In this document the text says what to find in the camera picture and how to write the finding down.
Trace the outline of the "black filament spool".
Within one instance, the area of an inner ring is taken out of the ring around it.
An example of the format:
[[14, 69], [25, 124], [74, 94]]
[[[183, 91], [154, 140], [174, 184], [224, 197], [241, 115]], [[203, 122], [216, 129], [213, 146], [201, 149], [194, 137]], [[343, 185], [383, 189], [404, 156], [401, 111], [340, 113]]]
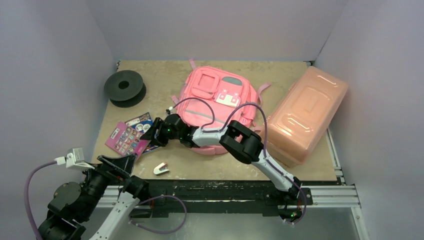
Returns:
[[110, 102], [119, 108], [137, 105], [147, 92], [142, 76], [133, 70], [115, 72], [105, 81], [103, 90]]

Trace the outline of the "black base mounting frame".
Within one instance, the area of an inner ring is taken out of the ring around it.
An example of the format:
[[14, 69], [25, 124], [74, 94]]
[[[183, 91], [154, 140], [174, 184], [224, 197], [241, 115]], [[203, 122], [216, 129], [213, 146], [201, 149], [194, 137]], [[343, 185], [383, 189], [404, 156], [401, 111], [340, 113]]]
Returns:
[[318, 186], [302, 187], [305, 196], [287, 198], [269, 180], [150, 179], [149, 197], [129, 214], [131, 219], [167, 218], [171, 213], [261, 214], [297, 220], [304, 207], [316, 206]]

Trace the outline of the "small white stapler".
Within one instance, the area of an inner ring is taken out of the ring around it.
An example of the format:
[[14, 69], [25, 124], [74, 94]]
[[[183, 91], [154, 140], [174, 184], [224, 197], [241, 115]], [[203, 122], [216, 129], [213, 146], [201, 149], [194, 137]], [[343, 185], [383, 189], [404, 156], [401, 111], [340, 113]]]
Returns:
[[166, 162], [160, 163], [153, 169], [153, 174], [156, 176], [160, 176], [169, 172], [170, 170], [168, 169], [168, 164]]

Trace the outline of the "pink translucent plastic box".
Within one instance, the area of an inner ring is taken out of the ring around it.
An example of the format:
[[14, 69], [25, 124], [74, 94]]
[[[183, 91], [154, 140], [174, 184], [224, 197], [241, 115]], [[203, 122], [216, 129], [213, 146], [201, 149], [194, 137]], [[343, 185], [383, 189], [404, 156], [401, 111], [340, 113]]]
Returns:
[[329, 127], [349, 85], [314, 66], [258, 128], [267, 151], [289, 168], [304, 164]]

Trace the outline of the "pink marker pen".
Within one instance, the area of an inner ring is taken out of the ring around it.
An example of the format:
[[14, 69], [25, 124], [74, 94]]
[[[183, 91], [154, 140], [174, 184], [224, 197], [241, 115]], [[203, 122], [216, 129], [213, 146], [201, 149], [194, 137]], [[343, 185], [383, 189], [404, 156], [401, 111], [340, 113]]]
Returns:
[[140, 140], [142, 134], [124, 122], [118, 122], [107, 138], [105, 145], [121, 156], [137, 154], [140, 156], [149, 142]]

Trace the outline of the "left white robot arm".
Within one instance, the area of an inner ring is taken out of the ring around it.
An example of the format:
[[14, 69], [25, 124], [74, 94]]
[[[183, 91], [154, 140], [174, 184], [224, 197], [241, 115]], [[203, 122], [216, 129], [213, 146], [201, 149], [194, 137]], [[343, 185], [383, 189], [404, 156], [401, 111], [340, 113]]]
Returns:
[[86, 179], [60, 185], [48, 204], [46, 220], [38, 227], [41, 240], [79, 240], [108, 186], [121, 185], [118, 199], [100, 228], [92, 236], [94, 240], [110, 240], [136, 205], [149, 199], [149, 183], [132, 175], [137, 154], [122, 157], [98, 156], [99, 163], [83, 161], [77, 166]]

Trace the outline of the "pink student backpack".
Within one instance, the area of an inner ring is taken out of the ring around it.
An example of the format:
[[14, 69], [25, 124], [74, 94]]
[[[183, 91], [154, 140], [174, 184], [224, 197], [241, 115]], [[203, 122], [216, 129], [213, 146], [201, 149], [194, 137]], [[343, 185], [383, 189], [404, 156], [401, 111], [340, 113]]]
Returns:
[[211, 66], [196, 66], [189, 60], [192, 72], [179, 96], [172, 96], [176, 112], [193, 126], [220, 129], [231, 112], [245, 103], [261, 105], [260, 94], [270, 83], [255, 89], [244, 77]]

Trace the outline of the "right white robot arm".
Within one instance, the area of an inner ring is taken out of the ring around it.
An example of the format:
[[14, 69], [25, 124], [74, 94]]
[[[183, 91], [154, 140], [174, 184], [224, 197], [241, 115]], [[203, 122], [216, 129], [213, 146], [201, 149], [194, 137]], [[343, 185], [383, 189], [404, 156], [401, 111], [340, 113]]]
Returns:
[[188, 125], [174, 113], [165, 119], [157, 117], [140, 140], [159, 147], [178, 140], [190, 149], [220, 145], [237, 161], [255, 166], [268, 177], [284, 202], [292, 204], [305, 196], [301, 181], [277, 164], [258, 134], [236, 120], [222, 129], [202, 129]]

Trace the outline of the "aluminium rail frame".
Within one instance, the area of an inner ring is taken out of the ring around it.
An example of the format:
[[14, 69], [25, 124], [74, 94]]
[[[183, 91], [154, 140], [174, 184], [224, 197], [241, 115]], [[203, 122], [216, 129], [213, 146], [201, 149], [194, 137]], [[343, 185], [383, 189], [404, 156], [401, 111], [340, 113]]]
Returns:
[[318, 208], [350, 209], [358, 238], [369, 239], [362, 220], [357, 189], [342, 181], [306, 181], [295, 185], [296, 194], [275, 188], [269, 180], [181, 180], [135, 177], [141, 193], [124, 186], [133, 178], [136, 161], [132, 156], [106, 159], [100, 156], [98, 167], [116, 166], [122, 170], [122, 179], [108, 185], [100, 193], [98, 208], [110, 207], [111, 212], [92, 235], [94, 240], [114, 240], [124, 223], [153, 232], [141, 224], [142, 219], [167, 218], [182, 214], [181, 223], [171, 229], [156, 230], [168, 235], [182, 229], [189, 214], [251, 214], [277, 217], [284, 225], [294, 227], [304, 218], [305, 211]]

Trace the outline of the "blue book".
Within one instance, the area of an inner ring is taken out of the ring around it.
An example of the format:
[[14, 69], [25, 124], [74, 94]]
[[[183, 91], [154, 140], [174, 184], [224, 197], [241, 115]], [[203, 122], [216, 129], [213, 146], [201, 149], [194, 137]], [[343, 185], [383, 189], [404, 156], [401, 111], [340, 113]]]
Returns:
[[126, 155], [132, 154], [132, 153], [137, 153], [138, 155], [140, 155], [142, 153], [144, 154], [147, 152], [151, 152], [159, 148], [156, 145], [149, 144], [145, 146], [142, 153], [140, 152], [140, 150], [143, 147], [140, 140], [140, 136], [150, 128], [152, 123], [153, 123], [153, 120], [149, 112], [144, 113], [131, 120], [128, 120], [125, 123], [127, 127], [125, 128], [125, 131], [123, 132], [123, 135], [125, 137], [123, 140], [122, 148], [126, 150], [124, 152]]

